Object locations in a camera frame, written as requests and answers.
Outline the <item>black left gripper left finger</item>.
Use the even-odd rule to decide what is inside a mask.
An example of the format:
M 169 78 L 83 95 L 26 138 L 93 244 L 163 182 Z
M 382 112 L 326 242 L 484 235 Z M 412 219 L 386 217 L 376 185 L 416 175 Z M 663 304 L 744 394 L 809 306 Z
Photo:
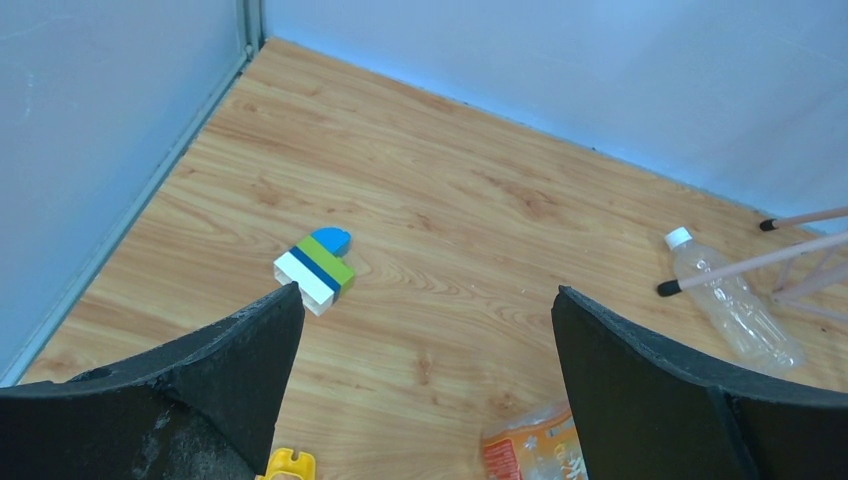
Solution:
M 264 473 L 304 326 L 290 284 L 62 383 L 1 391 L 5 479 L 251 479 Z

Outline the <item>orange label plastic bottle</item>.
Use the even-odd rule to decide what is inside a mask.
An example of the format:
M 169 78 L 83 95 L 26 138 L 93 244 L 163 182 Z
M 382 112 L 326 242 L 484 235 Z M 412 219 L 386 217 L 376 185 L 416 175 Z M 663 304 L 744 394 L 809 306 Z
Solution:
M 489 479 L 586 479 L 587 467 L 567 400 L 490 425 L 480 438 Z

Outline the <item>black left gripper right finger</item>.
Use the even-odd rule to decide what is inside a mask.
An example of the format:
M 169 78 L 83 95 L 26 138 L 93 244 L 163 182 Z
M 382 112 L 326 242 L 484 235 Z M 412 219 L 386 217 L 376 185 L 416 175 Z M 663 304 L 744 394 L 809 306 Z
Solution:
M 561 287 L 551 310 L 593 479 L 843 479 L 847 397 L 704 354 Z

